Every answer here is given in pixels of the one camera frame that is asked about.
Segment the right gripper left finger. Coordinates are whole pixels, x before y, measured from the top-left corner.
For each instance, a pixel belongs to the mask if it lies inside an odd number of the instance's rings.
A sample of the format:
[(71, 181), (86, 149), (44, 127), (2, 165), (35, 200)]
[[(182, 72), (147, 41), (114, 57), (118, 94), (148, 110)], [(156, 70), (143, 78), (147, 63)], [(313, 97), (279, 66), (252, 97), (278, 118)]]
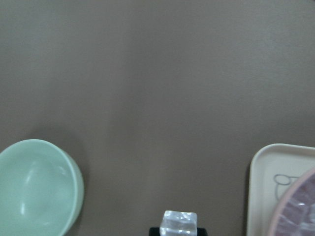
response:
[(149, 236), (160, 236), (159, 227), (151, 227), (149, 229)]

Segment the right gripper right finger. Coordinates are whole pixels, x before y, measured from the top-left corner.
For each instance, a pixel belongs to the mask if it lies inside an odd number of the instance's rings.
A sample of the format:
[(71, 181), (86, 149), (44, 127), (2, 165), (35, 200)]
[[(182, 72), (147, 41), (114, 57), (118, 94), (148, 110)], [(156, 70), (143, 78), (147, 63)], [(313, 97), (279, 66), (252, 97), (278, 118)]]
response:
[(207, 236), (207, 230), (205, 228), (197, 228), (197, 236)]

